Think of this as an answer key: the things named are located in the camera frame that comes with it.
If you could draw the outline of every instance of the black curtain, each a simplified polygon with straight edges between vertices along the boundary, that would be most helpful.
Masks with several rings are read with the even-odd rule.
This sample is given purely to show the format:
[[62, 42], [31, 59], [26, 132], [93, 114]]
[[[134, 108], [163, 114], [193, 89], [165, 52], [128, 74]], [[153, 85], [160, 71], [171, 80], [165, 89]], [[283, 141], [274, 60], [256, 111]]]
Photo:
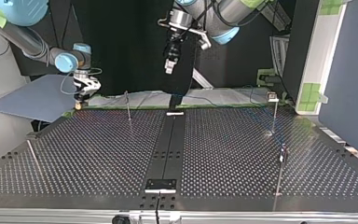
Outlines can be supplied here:
[[162, 56], [167, 29], [157, 25], [172, 1], [75, 0], [84, 41], [92, 45], [92, 65], [103, 69], [98, 76], [102, 95], [124, 91], [163, 90], [186, 94], [195, 59], [195, 36], [182, 48], [183, 57], [173, 74], [164, 72]]

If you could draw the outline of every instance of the robotic arm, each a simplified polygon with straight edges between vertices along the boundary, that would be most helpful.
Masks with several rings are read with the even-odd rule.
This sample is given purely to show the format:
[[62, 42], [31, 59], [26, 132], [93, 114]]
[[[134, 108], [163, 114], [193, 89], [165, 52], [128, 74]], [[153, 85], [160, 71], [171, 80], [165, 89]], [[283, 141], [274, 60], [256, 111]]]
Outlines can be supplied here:
[[[255, 8], [269, 0], [175, 0], [170, 20], [159, 20], [160, 26], [170, 29], [168, 43], [164, 50], [165, 71], [171, 74], [181, 57], [181, 45], [187, 33], [200, 35], [202, 49], [212, 46], [208, 36], [220, 45], [228, 43], [240, 30], [238, 23], [251, 14]], [[193, 23], [200, 29], [194, 29]]]
[[91, 73], [91, 47], [74, 44], [73, 50], [67, 51], [49, 46], [37, 32], [26, 27], [45, 16], [48, 1], [26, 2], [0, 0], [0, 9], [7, 15], [5, 26], [0, 27], [0, 35], [19, 47], [26, 57], [47, 65], [53, 64], [63, 73], [73, 73], [75, 108], [81, 109], [91, 95], [101, 88], [101, 83], [92, 76], [96, 74]]

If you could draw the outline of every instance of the perforated metal table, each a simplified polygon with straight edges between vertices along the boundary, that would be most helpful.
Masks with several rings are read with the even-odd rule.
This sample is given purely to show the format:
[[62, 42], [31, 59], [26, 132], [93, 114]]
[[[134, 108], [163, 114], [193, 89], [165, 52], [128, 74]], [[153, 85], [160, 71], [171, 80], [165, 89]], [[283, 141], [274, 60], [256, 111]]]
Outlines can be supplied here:
[[[122, 110], [76, 112], [0, 159], [0, 217], [35, 209], [150, 218], [358, 213], [358, 159], [289, 108], [280, 108], [271, 134], [271, 111], [136, 110], [132, 120]], [[276, 197], [282, 144], [289, 158]], [[174, 179], [176, 193], [146, 194], [148, 179]]]

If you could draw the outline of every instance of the metal post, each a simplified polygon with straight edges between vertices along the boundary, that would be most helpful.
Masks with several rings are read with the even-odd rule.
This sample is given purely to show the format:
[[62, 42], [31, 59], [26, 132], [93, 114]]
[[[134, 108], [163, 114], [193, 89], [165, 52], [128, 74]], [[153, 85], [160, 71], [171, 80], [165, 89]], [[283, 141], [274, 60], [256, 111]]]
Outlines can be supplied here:
[[126, 97], [126, 104], [127, 104], [127, 112], [129, 114], [129, 120], [131, 120], [131, 112], [130, 112], [130, 98], [129, 98], [129, 92], [125, 91], [124, 95]]
[[271, 129], [272, 133], [275, 133], [275, 122], [276, 122], [276, 119], [277, 119], [278, 103], [279, 102], [275, 103], [274, 120], [272, 121], [272, 129]]

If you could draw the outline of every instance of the light blue robot joint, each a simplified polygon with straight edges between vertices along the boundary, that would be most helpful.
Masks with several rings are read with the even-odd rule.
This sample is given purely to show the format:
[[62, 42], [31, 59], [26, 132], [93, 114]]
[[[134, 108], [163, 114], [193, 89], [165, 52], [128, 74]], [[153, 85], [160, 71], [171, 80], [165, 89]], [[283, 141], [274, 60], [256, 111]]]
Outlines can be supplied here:
[[91, 46], [87, 44], [74, 44], [74, 50], [91, 54]]
[[77, 69], [78, 60], [75, 55], [71, 53], [61, 53], [55, 59], [55, 66], [58, 70], [64, 73], [75, 72]]
[[240, 27], [234, 27], [222, 35], [212, 37], [212, 39], [220, 45], [225, 45], [230, 42], [239, 31]]
[[19, 26], [32, 26], [48, 12], [48, 0], [0, 0], [0, 9], [7, 20]]
[[197, 2], [197, 0], [175, 0], [177, 4], [187, 7], [192, 5], [193, 3]]

